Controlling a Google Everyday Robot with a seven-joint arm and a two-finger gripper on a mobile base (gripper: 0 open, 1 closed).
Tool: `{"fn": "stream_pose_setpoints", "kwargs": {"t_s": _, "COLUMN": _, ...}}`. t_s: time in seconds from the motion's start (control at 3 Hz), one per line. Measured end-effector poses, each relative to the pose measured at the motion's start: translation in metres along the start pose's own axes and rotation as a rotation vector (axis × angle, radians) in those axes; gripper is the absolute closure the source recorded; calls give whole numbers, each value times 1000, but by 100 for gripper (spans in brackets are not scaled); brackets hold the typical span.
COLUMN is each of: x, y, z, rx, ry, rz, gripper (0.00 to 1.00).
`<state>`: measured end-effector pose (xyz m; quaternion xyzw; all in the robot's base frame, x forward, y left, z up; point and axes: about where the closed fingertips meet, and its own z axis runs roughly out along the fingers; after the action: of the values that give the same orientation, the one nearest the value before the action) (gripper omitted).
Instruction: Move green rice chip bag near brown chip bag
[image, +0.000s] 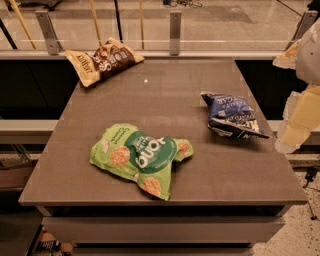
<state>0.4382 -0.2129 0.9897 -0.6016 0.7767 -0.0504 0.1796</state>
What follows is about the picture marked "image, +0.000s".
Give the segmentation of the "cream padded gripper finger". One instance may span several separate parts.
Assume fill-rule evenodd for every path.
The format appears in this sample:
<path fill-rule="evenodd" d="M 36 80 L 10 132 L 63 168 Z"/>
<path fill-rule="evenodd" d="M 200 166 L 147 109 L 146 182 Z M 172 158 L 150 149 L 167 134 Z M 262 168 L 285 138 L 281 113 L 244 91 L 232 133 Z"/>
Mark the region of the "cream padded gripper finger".
<path fill-rule="evenodd" d="M 273 65 L 283 69 L 296 69 L 296 56 L 301 40 L 296 40 L 285 52 L 273 60 Z"/>
<path fill-rule="evenodd" d="M 275 148 L 280 153 L 293 153 L 320 126 L 320 86 L 308 85 L 301 92 L 293 91 L 286 101 Z"/>

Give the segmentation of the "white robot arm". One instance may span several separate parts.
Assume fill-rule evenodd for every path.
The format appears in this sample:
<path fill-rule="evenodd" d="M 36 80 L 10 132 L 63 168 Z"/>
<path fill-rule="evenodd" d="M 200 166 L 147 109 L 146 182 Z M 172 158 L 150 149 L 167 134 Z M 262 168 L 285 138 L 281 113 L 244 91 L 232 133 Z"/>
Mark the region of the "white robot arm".
<path fill-rule="evenodd" d="M 280 153 L 292 153 L 320 126 L 320 21 L 317 20 L 273 65 L 293 69 L 307 83 L 301 92 L 293 91 L 287 98 L 275 141 Z"/>

